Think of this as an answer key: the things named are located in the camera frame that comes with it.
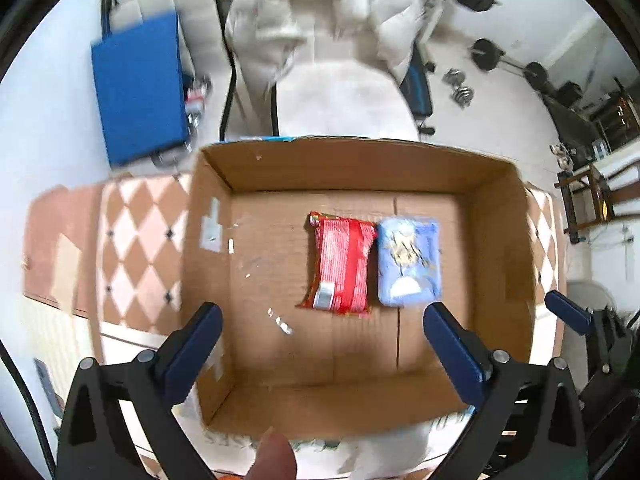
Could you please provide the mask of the operator thumb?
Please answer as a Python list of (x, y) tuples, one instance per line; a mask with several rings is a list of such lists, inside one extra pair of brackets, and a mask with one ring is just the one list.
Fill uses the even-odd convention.
[(254, 464), (246, 480), (295, 480), (297, 463), (288, 439), (269, 428), (260, 439)]

